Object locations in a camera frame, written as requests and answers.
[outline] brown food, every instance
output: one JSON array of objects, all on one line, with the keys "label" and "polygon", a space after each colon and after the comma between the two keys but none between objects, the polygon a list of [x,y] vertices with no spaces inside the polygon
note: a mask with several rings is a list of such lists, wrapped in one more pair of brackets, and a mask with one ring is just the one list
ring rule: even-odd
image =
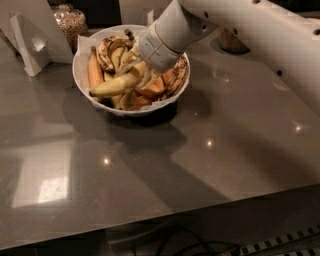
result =
[{"label": "brown food", "polygon": [[146,88],[136,89],[136,92],[150,99],[157,99],[158,96],[164,92],[164,90],[165,87],[163,78],[162,76],[159,76],[153,84]]}]

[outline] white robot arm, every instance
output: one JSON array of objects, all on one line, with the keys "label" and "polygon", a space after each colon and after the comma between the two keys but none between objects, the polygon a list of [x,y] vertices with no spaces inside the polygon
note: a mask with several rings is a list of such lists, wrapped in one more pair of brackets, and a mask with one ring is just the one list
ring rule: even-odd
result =
[{"label": "white robot arm", "polygon": [[139,53],[164,72],[217,25],[236,34],[320,115],[320,25],[267,0],[173,0],[139,38]]}]

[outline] bowl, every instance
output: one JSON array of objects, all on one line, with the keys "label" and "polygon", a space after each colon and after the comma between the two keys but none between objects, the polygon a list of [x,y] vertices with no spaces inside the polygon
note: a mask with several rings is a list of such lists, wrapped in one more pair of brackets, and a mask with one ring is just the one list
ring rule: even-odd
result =
[{"label": "bowl", "polygon": [[181,94],[184,92],[184,90],[189,84],[190,62],[187,54],[184,53],[183,56],[185,57],[188,65],[186,79],[180,91],[176,95],[166,100],[156,101],[150,106],[146,106],[140,110],[134,110],[134,111],[118,110],[97,102],[94,98],[92,98],[89,95],[90,86],[89,86],[89,79],[88,79],[87,64],[90,56],[91,46],[97,47],[104,38],[111,35],[121,35],[123,37],[126,37],[124,33],[125,29],[130,29],[133,32],[134,36],[139,36],[147,28],[145,26],[139,26],[139,25],[120,25],[120,26],[114,26],[114,27],[100,30],[99,32],[93,34],[89,38],[80,37],[78,40],[78,50],[75,53],[75,56],[73,58],[73,63],[72,63],[73,77],[80,91],[92,103],[94,107],[106,110],[117,116],[129,116],[129,117],[145,116],[145,115],[151,114],[152,112],[160,108],[167,106],[168,104],[171,104],[177,101],[177,99],[181,96]]}]

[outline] gray table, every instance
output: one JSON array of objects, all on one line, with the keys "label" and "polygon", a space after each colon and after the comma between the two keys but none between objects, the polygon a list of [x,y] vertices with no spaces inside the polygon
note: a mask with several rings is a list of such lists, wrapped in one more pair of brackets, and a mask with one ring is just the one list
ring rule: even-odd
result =
[{"label": "gray table", "polygon": [[215,33],[188,56],[177,104],[132,120],[0,43],[0,249],[319,183],[317,115]]}]

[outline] floor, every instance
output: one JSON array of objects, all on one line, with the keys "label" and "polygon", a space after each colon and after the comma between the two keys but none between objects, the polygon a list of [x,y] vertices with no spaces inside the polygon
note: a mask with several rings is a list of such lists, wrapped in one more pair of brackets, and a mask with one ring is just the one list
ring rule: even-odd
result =
[{"label": "floor", "polygon": [[315,185],[2,250],[0,256],[320,255],[319,199]]}]

